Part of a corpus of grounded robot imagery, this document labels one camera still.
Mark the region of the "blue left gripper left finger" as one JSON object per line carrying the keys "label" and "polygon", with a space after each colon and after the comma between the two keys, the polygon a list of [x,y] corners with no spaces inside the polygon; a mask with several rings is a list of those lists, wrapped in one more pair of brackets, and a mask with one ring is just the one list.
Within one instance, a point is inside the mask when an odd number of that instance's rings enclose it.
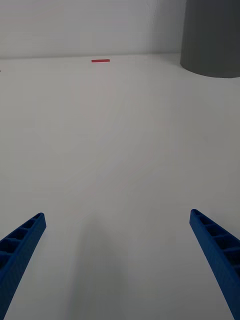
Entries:
{"label": "blue left gripper left finger", "polygon": [[40,212],[0,241],[0,319],[4,319],[14,294],[47,227]]}

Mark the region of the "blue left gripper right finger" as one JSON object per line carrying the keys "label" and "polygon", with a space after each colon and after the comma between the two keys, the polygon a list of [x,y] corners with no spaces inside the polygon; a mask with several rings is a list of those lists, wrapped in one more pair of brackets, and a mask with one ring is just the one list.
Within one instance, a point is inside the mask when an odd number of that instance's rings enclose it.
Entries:
{"label": "blue left gripper right finger", "polygon": [[240,240],[196,209],[189,224],[233,318],[240,319]]}

